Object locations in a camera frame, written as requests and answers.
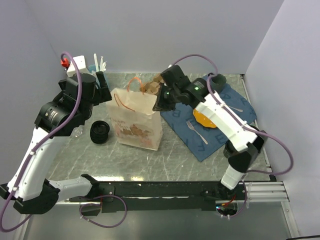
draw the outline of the blue placemat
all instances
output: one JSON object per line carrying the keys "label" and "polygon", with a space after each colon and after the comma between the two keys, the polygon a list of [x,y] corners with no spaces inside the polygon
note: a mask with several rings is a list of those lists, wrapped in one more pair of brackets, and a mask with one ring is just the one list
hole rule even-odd
{"label": "blue placemat", "polygon": [[[224,86],[219,95],[229,107],[243,110],[243,112],[240,112],[232,109],[248,124],[251,124],[257,118],[251,104],[233,90],[229,84]],[[204,127],[199,124],[190,106],[178,103],[174,111],[163,111],[160,114],[200,162],[221,148],[228,140],[226,135],[218,128]],[[195,131],[188,128],[187,121],[190,121],[194,128],[207,140],[208,145],[203,142]]]}

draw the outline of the yellow plate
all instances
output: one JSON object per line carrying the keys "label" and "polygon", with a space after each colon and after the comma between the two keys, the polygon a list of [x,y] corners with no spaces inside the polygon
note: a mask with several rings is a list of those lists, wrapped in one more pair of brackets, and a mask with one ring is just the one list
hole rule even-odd
{"label": "yellow plate", "polygon": [[207,118],[205,115],[203,115],[201,112],[197,111],[197,110],[193,110],[193,116],[195,117],[195,120],[200,123],[202,126],[206,127],[206,128],[216,128],[217,126],[210,121],[209,118]]}

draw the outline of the red object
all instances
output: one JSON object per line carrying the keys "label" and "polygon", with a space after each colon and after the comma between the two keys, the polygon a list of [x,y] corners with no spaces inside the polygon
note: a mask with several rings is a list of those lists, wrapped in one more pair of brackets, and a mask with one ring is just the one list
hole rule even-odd
{"label": "red object", "polygon": [[65,67],[65,68],[68,68],[70,66],[70,63],[66,57],[63,60],[60,60],[60,63],[62,67]]}

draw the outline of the paper bag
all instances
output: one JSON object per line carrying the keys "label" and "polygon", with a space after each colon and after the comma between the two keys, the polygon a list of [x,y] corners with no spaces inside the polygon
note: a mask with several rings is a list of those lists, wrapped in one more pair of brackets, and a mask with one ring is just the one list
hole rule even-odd
{"label": "paper bag", "polygon": [[117,140],[121,144],[158,150],[163,135],[160,112],[153,111],[157,96],[144,92],[115,88],[112,100],[107,101],[107,110]]}

